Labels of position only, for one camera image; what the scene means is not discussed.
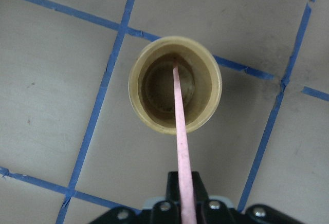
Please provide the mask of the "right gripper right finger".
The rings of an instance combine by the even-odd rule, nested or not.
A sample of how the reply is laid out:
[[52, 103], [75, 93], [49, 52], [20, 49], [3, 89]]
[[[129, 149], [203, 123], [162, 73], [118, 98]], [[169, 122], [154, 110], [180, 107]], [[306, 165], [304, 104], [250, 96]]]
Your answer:
[[225, 223], [226, 206], [218, 198], [211, 198], [198, 172], [192, 172], [197, 223]]

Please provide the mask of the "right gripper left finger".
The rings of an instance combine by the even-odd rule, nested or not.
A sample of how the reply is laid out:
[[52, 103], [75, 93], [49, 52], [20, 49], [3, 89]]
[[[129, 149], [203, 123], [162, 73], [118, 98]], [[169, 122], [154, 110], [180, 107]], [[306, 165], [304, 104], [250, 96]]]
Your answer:
[[164, 200], [152, 207], [151, 223], [180, 223], [178, 172], [169, 172]]

